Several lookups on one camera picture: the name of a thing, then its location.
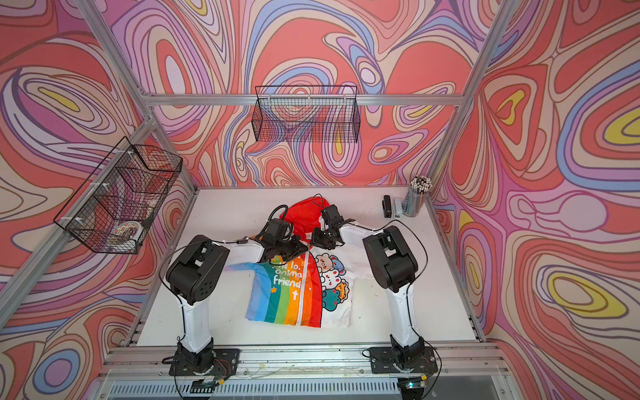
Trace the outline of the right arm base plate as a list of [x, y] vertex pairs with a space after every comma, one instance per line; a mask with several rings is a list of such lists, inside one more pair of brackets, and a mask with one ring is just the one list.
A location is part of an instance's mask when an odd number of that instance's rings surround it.
[[409, 354], [402, 354], [392, 347], [367, 348], [363, 355], [370, 361], [374, 374], [417, 373], [431, 376], [439, 371], [438, 357], [433, 348], [425, 347]]

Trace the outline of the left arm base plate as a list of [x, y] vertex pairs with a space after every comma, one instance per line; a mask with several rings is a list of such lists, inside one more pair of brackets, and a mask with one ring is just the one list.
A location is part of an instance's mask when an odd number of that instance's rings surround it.
[[213, 394], [237, 373], [239, 356], [238, 348], [205, 348], [200, 353], [191, 353], [179, 347], [167, 361], [169, 375], [175, 380], [187, 380], [187, 387], [177, 386], [180, 393]]

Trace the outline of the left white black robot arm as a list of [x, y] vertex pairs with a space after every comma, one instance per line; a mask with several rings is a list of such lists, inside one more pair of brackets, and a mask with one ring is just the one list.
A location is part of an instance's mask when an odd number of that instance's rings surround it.
[[204, 235], [195, 236], [184, 246], [180, 255], [169, 266], [165, 275], [168, 289], [176, 296], [181, 307], [183, 336], [170, 364], [173, 377], [221, 375], [230, 377], [235, 367], [231, 356], [237, 349], [224, 350], [216, 355], [209, 328], [209, 296], [213, 293], [224, 268], [242, 263], [266, 263], [276, 257], [290, 261], [306, 253], [308, 245], [298, 236], [278, 239], [273, 243], [256, 238], [236, 241], [215, 241]]

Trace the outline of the rainbow red hooded jacket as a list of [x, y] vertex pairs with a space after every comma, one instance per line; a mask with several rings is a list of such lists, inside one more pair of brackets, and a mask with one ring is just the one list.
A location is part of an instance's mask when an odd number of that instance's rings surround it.
[[232, 271], [255, 277], [246, 318], [251, 321], [311, 328], [350, 325], [355, 282], [373, 276], [362, 248], [338, 243], [334, 249], [311, 244], [313, 230], [324, 226], [329, 202], [316, 195], [295, 203], [284, 219], [309, 251], [285, 263], [280, 256], [265, 263], [235, 263]]

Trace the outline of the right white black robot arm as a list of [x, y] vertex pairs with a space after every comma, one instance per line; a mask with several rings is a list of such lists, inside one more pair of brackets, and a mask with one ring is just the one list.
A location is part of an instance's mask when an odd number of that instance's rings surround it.
[[392, 318], [391, 360], [399, 369], [406, 370], [420, 359], [426, 345], [413, 326], [413, 283], [418, 262], [399, 228], [373, 230], [354, 226], [348, 220], [339, 228], [315, 228], [311, 244], [323, 249], [347, 244], [365, 251], [373, 277], [388, 297]]

